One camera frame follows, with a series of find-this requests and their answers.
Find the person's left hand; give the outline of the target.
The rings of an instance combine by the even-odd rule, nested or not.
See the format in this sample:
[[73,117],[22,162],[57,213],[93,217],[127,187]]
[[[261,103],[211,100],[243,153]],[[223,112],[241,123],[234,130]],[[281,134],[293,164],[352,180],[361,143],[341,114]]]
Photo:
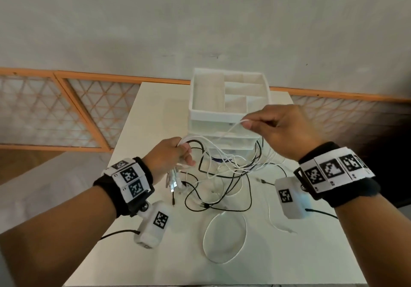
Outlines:
[[144,164],[151,171],[153,185],[159,183],[177,165],[176,147],[180,144],[181,140],[181,137],[163,139],[142,158]]

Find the person's right hand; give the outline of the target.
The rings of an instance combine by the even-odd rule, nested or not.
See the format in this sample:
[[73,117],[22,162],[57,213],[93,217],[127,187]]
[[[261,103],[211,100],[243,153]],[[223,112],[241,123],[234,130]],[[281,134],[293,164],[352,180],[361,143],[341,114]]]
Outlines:
[[294,104],[266,105],[262,110],[247,114],[241,125],[251,130],[251,123],[266,123],[276,128],[271,137],[263,137],[281,156],[299,161],[306,154],[326,143],[312,126],[301,108]]

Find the person's right forearm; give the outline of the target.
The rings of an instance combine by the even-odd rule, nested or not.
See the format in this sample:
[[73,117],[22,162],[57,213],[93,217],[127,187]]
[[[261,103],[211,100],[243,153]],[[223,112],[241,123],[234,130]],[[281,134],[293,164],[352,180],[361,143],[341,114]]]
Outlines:
[[411,220],[380,194],[335,212],[369,287],[411,287]]

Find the person's left forearm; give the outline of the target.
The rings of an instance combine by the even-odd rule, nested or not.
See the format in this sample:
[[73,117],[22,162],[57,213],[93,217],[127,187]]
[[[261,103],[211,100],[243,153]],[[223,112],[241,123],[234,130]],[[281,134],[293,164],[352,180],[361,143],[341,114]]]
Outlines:
[[94,186],[0,234],[15,287],[62,287],[116,219],[107,193]]

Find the white drawer organizer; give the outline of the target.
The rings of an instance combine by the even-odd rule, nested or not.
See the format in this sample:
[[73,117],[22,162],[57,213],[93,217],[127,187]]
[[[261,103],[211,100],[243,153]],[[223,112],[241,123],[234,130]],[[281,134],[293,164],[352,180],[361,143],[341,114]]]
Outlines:
[[260,136],[239,123],[271,103],[263,73],[196,68],[190,84],[188,134],[210,154],[250,158]]

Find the black left wristband with markers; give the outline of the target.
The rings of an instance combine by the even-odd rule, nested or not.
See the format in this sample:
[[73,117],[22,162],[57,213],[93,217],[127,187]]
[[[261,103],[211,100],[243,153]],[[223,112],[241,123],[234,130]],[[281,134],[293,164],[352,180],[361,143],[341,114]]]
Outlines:
[[139,157],[124,158],[106,168],[93,186],[105,191],[117,218],[147,211],[150,206],[147,199],[155,191],[151,170]]

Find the black wristband with markers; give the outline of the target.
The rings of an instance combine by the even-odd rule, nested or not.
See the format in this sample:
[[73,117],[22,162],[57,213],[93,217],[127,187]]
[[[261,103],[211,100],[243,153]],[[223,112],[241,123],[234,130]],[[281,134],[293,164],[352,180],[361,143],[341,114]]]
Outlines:
[[377,196],[381,186],[373,171],[347,147],[326,142],[299,161],[295,176],[314,200],[325,200],[332,208],[358,197]]
[[155,191],[151,170],[139,157],[124,158],[106,168],[93,186],[105,191],[117,218],[147,211],[150,206],[147,199]]

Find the black right wristband with markers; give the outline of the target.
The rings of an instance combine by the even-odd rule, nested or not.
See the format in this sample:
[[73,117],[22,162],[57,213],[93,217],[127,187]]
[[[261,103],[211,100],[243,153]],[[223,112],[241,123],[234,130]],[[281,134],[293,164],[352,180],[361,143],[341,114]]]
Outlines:
[[314,200],[325,200],[332,208],[358,197],[377,196],[381,186],[373,171],[347,147],[326,142],[299,161],[295,176]]

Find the orange lattice partition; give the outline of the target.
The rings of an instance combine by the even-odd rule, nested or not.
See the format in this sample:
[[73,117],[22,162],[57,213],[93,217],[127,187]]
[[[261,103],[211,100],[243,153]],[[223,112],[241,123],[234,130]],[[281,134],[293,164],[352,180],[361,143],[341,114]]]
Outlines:
[[[175,110],[159,138],[184,135],[186,80],[74,71],[0,67],[0,149],[110,152],[116,147],[136,97]],[[411,122],[411,99],[383,95],[270,87],[272,101],[301,105],[332,140],[360,148]]]

